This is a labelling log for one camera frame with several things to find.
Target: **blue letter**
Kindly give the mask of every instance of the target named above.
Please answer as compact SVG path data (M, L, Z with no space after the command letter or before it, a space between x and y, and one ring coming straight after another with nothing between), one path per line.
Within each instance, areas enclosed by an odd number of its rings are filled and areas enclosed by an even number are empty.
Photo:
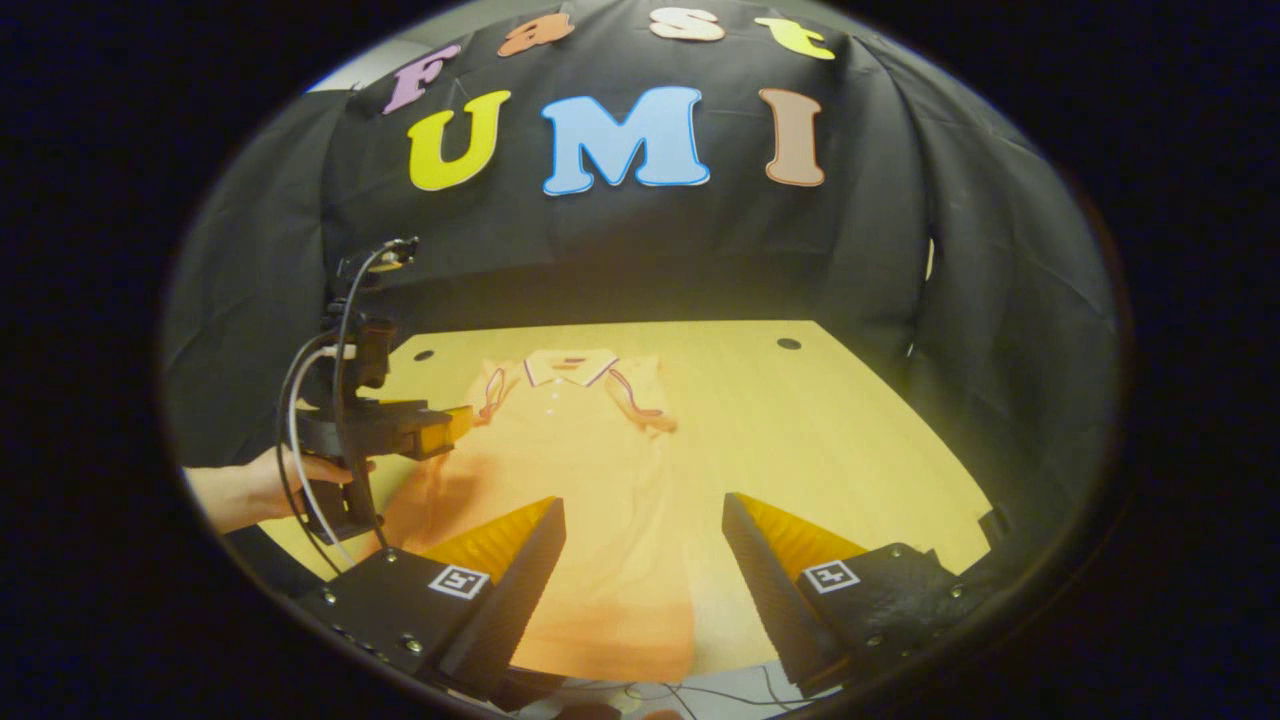
M640 143L644 165L636 170L641 184L703 184L712 172L698 161L694 147L694 105L703 94L691 87L655 87L636 100L618 124L594 97L568 97L543 108L554 127L552 177L547 195L582 192L595 181L582 169L582 154L591 156L609 184L618 184Z

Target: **orange letter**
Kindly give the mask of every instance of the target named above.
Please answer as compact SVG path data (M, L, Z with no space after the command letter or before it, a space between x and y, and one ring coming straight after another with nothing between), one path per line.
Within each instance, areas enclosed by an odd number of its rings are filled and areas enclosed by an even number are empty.
M818 151L813 142L813 117L822 105L799 92L767 87L760 99L773 108L773 161L764 167L764 174L773 182L814 187L826 176L818 167Z
M571 32L573 32L573 26L568 24L568 15L564 13L543 15L508 32L507 42L503 42L502 47L498 49L498 55L509 58L517 53L529 50L534 45L556 42Z

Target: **white cable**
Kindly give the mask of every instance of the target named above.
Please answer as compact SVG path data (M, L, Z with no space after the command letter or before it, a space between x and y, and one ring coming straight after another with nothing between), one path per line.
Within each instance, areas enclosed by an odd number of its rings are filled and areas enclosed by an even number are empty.
M293 387L289 389L288 409L289 445L293 450L293 461L298 465L298 479L302 480L302 491L307 493L307 500L311 501L311 510L315 512L316 519L320 520L320 527L324 528L329 539L333 541L333 546L338 550L338 553L342 555L348 566L355 568L356 561L347 553L347 548L342 547L342 543L338 542L337 533L333 532L333 528L329 527L329 520L325 520L324 512L320 511L320 503L316 502L316 496L311 491L311 480L307 479L307 473L302 469L302 451L300 450L302 443L298 442L298 393L302 389L302 378L306 377L307 370L311 369L311 365L314 365L316 360L324 357L325 355L333 357L337 351L333 347L321 347L320 350L316 350L302 361L302 366L298 368L298 373L293 377Z

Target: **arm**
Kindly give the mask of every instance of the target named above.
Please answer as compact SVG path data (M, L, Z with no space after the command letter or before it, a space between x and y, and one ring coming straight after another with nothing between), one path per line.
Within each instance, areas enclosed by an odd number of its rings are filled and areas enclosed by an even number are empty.
M346 484L351 473L319 457L302 456L307 479ZM228 468L183 468L196 500L219 533L247 528L262 520L288 518L293 514L280 487L275 465L275 448L259 455L247 465ZM294 502L302 506L302 480L292 455L285 451L284 471Z

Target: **table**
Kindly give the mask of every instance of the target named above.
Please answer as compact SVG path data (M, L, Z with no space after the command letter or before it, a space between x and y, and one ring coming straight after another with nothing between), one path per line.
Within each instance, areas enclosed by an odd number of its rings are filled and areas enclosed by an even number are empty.
M780 338L797 341L791 350ZM808 320L618 323L420 334L390 356L381 400L461 405L484 359L604 347L657 355L680 427L669 452L680 488L696 623L694 675L777 659L721 533L726 492L742 492L863 547L904 542L961 573L988 550L991 503L925 423L856 356ZM431 350L429 359L415 360ZM379 457L378 507L412 460ZM264 530L325 579L333 570L292 518ZM362 544L358 539L351 547Z

